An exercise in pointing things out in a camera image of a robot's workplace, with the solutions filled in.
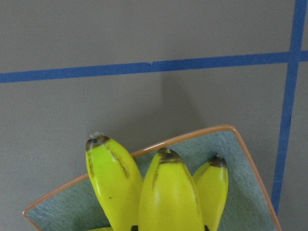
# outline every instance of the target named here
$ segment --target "blue tape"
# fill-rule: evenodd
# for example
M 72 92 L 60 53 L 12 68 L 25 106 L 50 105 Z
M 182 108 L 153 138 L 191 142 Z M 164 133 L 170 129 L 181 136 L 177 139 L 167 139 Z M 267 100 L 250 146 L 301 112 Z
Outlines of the blue tape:
M 287 68 L 287 77 L 286 77 L 284 97 L 283 97 L 277 160 L 276 160 L 274 182 L 271 195 L 271 201 L 276 214 L 278 213 L 279 209 L 285 161 L 288 151 L 288 142 L 290 135 L 290 126 L 291 126 L 298 66 L 301 59 L 307 58 L 306 51 L 301 53 L 306 7 L 307 7 L 307 0 L 296 0 L 294 17 L 293 17 L 292 36 L 290 43 L 289 63 Z
M 136 73 L 180 71 L 228 66 L 280 64 L 288 62 L 288 52 L 196 58 L 149 63 L 113 64 L 0 74 L 0 83 L 47 79 L 123 75 Z

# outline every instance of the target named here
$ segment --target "blue-green plate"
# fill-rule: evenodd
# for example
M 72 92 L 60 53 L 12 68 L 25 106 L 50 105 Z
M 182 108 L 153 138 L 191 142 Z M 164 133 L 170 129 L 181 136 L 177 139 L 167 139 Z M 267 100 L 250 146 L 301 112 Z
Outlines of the blue-green plate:
M 222 125 L 187 133 L 132 153 L 142 176 L 156 150 L 176 151 L 193 174 L 215 154 L 226 160 L 229 191 L 219 231 L 281 231 L 268 193 L 239 132 Z M 39 198 L 24 217 L 41 231 L 84 231 L 109 226 L 85 174 Z

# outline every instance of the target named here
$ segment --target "bunch of bananas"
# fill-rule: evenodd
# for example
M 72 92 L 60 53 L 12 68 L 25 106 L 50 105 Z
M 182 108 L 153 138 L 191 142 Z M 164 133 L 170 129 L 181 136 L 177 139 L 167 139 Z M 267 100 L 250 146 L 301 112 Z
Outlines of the bunch of bananas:
M 215 156 L 192 176 L 162 148 L 142 180 L 136 162 L 104 135 L 87 141 L 89 179 L 111 227 L 96 231 L 217 231 L 228 192 L 225 160 Z

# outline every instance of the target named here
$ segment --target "vertical blue line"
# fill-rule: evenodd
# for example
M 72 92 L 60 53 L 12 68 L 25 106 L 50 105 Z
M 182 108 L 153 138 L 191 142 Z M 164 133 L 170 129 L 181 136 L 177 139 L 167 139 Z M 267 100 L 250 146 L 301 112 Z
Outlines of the vertical blue line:
M 296 88 L 298 66 L 300 62 L 300 52 L 303 39 L 306 7 L 307 7 L 307 0 L 295 1 L 292 35 L 291 35 L 290 52 L 289 52 L 289 63 L 287 68 L 287 76 L 284 89 L 277 160 L 276 160 L 274 182 L 271 195 L 271 201 L 276 214 L 278 213 L 278 208 L 279 208 L 285 161 L 288 150 L 293 102 L 294 102 L 294 95 Z

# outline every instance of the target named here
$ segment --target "brown plate rim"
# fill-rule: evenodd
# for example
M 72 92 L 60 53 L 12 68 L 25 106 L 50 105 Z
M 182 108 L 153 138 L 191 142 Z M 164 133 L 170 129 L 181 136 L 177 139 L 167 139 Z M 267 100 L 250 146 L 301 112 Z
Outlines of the brown plate rim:
M 210 127 L 210 128 L 204 128 L 204 129 L 200 129 L 200 130 L 196 130 L 196 131 L 192 131 L 192 132 L 189 132 L 189 133 L 186 133 L 186 134 L 183 134 L 183 135 L 180 135 L 180 136 L 176 136 L 176 137 L 173 137 L 171 139 L 168 139 L 168 140 L 165 140 L 165 141 L 162 141 L 162 142 L 158 142 L 156 144 L 153 144 L 151 146 L 148 146 L 148 147 L 145 147 L 141 150 L 138 150 L 136 152 L 133 152 L 131 153 L 132 157 L 133 158 L 138 158 L 144 154 L 147 154 L 147 153 L 150 153 L 150 152 L 153 152 L 154 150 L 157 150 L 161 147 L 165 147 L 165 146 L 169 146 L 169 145 L 173 145 L 175 143 L 178 143 L 178 142 L 182 142 L 184 140 L 188 140 L 188 139 L 192 139 L 192 138 L 195 138 L 195 137 L 199 137 L 199 136 L 203 136 L 203 135 L 207 135 L 207 134 L 210 134 L 210 133 L 215 133 L 215 132 L 220 132 L 220 131 L 224 131 L 224 130 L 228 130 L 228 131 L 231 131 L 234 133 L 237 141 L 239 142 L 255 176 L 256 176 L 256 179 L 262 189 L 262 192 L 264 194 L 264 197 L 266 199 L 266 202 L 267 202 L 267 205 L 268 205 L 268 208 L 270 210 L 270 213 L 271 213 L 271 216 L 272 216 L 272 219 L 274 221 L 274 224 L 277 228 L 277 231 L 282 231 L 281 229 L 281 226 L 279 224 L 279 221 L 278 221 L 278 218 L 276 216 L 276 213 L 274 211 L 274 208 L 273 208 L 273 205 L 270 201 L 270 197 L 268 195 L 268 192 L 264 186 L 264 183 L 262 181 L 262 178 L 257 170 L 257 167 L 247 149 L 247 146 L 245 145 L 240 133 L 237 131 L 237 129 L 232 126 L 232 125 L 218 125 L 218 126 L 214 126 L 214 127 Z M 37 205 L 39 205 L 40 203 L 48 200 L 49 198 L 55 196 L 56 194 L 88 179 L 88 174 L 84 174 L 80 177 L 77 177 L 73 180 L 71 180 L 70 182 L 56 188 L 55 190 L 47 193 L 46 195 L 42 196 L 41 198 L 37 199 L 36 201 L 34 201 L 32 204 L 30 204 L 24 211 L 23 211 L 23 216 L 25 219 L 27 219 L 35 228 L 37 228 L 39 231 L 43 231 L 34 221 L 32 221 L 28 216 L 27 216 L 27 213 L 29 210 L 33 209 L 34 207 L 36 207 Z

